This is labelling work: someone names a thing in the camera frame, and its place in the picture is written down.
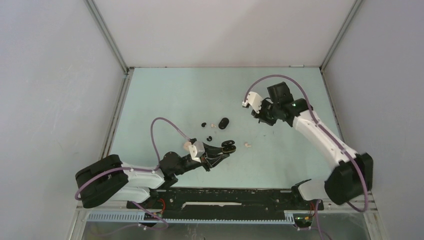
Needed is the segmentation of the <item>pink charging case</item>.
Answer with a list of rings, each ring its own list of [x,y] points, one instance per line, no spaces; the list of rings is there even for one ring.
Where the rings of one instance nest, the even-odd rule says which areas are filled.
[[[187,142],[185,142],[184,144],[183,144],[183,148],[186,150],[186,151],[188,151],[189,150],[189,147],[192,145],[192,143],[190,142],[190,141],[187,141]]]

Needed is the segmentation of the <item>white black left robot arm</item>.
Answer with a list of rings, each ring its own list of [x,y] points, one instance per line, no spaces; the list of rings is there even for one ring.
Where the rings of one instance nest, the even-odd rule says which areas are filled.
[[[209,172],[236,149],[233,140],[216,147],[192,139],[187,155],[169,151],[155,167],[131,165],[112,154],[75,174],[78,189],[74,197],[86,209],[111,201],[136,202],[153,208],[158,202],[156,190],[171,187],[178,182],[178,176],[189,171],[203,168]]]

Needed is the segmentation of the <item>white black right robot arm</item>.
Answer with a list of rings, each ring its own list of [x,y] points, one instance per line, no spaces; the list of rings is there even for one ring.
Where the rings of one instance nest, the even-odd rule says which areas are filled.
[[[242,102],[260,123],[286,122],[323,155],[330,169],[326,178],[307,179],[293,186],[291,204],[304,209],[312,200],[330,199],[337,205],[367,196],[373,187],[374,161],[339,139],[318,117],[306,98],[294,99],[285,82],[267,88],[268,97],[249,90]]]

